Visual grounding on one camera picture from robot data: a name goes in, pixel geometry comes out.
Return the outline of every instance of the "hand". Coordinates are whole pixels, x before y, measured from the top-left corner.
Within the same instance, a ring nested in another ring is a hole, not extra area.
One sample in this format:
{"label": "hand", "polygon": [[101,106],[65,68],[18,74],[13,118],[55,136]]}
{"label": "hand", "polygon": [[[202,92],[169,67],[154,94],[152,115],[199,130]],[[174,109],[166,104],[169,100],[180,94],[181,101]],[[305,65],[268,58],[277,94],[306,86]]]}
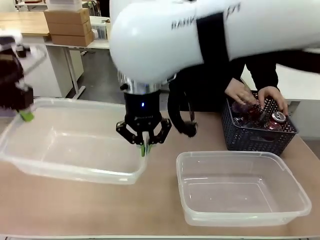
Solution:
{"label": "hand", "polygon": [[258,104],[250,89],[234,78],[232,78],[224,93],[241,105],[246,105],[247,103]]}
{"label": "hand", "polygon": [[281,92],[278,88],[274,86],[266,86],[258,92],[258,99],[261,106],[261,109],[265,108],[265,98],[272,97],[279,105],[280,111],[283,112],[284,115],[289,115],[288,103],[285,98],[282,96]]}

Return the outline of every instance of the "black basket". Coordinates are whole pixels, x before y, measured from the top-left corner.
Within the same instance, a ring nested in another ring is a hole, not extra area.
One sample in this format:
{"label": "black basket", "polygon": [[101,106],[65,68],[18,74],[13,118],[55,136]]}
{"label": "black basket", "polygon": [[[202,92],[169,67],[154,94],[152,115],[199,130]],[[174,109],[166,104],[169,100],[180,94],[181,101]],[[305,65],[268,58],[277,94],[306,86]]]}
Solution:
{"label": "black basket", "polygon": [[[258,98],[258,92],[253,91],[252,93]],[[268,98],[264,102],[264,111],[269,115],[279,110],[275,100]],[[230,151],[270,152],[280,156],[299,132],[289,117],[283,126],[283,131],[239,127],[233,121],[232,103],[233,101],[227,99],[222,112],[225,144]]]}

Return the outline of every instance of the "stack of boxes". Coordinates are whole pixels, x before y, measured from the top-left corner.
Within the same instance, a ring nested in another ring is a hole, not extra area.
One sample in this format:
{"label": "stack of boxes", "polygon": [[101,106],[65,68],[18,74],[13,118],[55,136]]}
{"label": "stack of boxes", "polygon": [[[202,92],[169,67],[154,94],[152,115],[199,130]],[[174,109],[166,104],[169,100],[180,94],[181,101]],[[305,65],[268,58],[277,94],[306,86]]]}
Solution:
{"label": "stack of boxes", "polygon": [[46,22],[57,45],[86,47],[94,40],[88,8],[79,11],[45,11]]}

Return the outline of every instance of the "black band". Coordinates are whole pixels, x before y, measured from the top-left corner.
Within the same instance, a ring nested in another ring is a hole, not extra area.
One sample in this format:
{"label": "black band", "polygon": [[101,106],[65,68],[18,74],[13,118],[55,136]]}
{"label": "black band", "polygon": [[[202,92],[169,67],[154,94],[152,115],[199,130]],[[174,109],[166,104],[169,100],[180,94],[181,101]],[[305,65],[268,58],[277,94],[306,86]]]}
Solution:
{"label": "black band", "polygon": [[196,25],[204,64],[228,64],[224,13],[220,12],[199,18],[196,20]]}

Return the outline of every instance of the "brown table top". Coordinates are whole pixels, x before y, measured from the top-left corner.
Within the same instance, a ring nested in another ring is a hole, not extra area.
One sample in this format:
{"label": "brown table top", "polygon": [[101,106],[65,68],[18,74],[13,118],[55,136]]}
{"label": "brown table top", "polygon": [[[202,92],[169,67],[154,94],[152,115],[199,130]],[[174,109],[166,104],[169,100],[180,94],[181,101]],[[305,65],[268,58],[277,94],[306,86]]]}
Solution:
{"label": "brown table top", "polygon": [[19,30],[23,36],[46,37],[50,32],[43,12],[2,12],[0,29]]}
{"label": "brown table top", "polygon": [[108,185],[26,175],[0,162],[0,234],[6,236],[320,236],[320,161],[296,136],[282,159],[312,201],[308,216],[275,227],[195,227],[185,222],[176,158],[188,151],[226,150],[221,119],[196,113],[194,138],[172,128],[152,148],[135,185]]}

